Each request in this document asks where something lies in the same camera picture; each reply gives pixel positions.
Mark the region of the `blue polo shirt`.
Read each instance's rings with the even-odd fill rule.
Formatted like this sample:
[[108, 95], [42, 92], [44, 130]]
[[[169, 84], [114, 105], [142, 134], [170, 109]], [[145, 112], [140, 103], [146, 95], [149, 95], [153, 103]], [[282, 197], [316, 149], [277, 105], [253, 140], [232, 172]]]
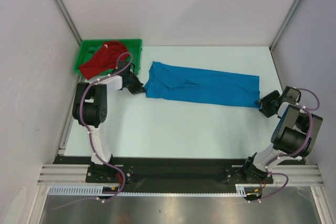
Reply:
[[153, 62], [144, 86], [148, 98], [259, 108], [259, 77]]

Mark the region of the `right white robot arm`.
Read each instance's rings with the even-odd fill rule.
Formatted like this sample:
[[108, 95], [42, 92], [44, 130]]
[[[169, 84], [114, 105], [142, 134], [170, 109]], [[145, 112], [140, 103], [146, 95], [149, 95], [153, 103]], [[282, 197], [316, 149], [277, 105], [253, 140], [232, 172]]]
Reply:
[[256, 104], [265, 117], [276, 115], [279, 122], [270, 145], [248, 157], [242, 167], [242, 178], [249, 184], [272, 176], [271, 170], [283, 161], [307, 157], [323, 122], [322, 117], [313, 114], [320, 108], [320, 101], [309, 89], [286, 86], [282, 93], [275, 90], [257, 100]]

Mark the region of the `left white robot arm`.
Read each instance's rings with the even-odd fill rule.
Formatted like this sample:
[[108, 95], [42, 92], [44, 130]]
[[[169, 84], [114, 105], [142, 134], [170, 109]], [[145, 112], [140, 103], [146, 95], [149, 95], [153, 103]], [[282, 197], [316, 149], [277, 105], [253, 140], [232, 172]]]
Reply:
[[122, 181], [121, 172], [114, 168], [107, 140], [99, 133], [101, 124], [108, 117], [108, 88], [111, 91], [126, 88], [131, 94], [145, 92], [135, 74], [135, 64], [126, 60], [119, 61], [115, 70], [93, 83], [77, 84], [72, 116], [88, 134], [91, 161], [86, 175], [87, 183], [109, 183], [115, 177]]

